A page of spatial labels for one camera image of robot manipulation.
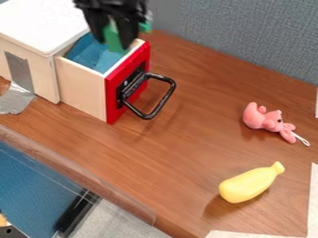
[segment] yellow bottle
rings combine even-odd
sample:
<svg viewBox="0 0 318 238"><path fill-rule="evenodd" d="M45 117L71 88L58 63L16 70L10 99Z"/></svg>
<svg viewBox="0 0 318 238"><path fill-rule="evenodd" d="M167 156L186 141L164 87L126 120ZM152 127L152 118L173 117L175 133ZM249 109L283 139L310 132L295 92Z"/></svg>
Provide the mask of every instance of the yellow bottle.
<svg viewBox="0 0 318 238"><path fill-rule="evenodd" d="M229 178L219 184L219 194L232 204L252 199L266 191L285 168L278 161L271 167L260 167Z"/></svg>

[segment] blue surface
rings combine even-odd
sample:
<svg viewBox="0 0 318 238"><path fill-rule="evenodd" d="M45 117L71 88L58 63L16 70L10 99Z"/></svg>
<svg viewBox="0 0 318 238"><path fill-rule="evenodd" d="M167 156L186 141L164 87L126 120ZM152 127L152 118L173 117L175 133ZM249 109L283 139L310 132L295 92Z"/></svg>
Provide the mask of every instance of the blue surface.
<svg viewBox="0 0 318 238"><path fill-rule="evenodd" d="M0 209L32 238L50 238L53 226L81 187L0 142Z"/></svg>
<svg viewBox="0 0 318 238"><path fill-rule="evenodd" d="M101 45L92 33L87 33L77 41L65 58L99 73L106 73L124 55L111 52L108 45Z"/></svg>

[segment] pink plush toy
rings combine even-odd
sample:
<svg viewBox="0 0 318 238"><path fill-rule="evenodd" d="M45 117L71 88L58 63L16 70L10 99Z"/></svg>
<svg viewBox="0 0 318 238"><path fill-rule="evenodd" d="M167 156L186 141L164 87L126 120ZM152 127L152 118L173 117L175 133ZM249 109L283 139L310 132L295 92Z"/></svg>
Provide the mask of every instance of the pink plush toy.
<svg viewBox="0 0 318 238"><path fill-rule="evenodd" d="M244 111L243 121L252 129L267 129L271 132L279 132L289 143L295 143L297 140L297 134L292 132L296 127L283 122L280 110L266 112L264 106L258 108L256 102L251 102Z"/></svg>

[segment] metal handle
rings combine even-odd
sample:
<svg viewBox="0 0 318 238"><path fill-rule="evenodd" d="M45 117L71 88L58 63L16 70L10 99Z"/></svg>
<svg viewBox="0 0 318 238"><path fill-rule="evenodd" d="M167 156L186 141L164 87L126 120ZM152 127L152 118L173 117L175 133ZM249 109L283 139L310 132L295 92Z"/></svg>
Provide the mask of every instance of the metal handle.
<svg viewBox="0 0 318 238"><path fill-rule="evenodd" d="M153 111L149 114L146 114L133 106L131 103L129 103L126 99L121 99L121 103L127 106L128 109L130 109L134 114L141 117L144 120L150 120L153 119L165 106L166 102L169 100L173 92L176 90L177 84L176 82L168 77L164 77L162 75L153 74L153 73L145 73L144 74L144 80L148 80L150 78L164 81L170 84L169 90L166 92L166 94L162 97L162 99L159 101L158 105L153 109Z"/></svg>

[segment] wooden tabletop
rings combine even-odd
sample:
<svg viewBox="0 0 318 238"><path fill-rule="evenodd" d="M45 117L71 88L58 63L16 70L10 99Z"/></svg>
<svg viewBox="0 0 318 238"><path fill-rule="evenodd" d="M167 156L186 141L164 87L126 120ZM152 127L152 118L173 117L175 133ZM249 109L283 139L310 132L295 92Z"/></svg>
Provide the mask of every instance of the wooden tabletop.
<svg viewBox="0 0 318 238"><path fill-rule="evenodd" d="M311 163L318 163L316 88L176 36L144 38L152 45L151 71L178 83L154 120L127 112L109 126L37 99L20 115L1 115L1 124L141 201L156 212L155 225L175 237L211 230L305 236ZM138 106L150 110L165 89L152 82ZM280 109L311 147L244 126L250 101ZM219 197L224 179L276 160L286 171L261 196L238 205Z"/></svg>

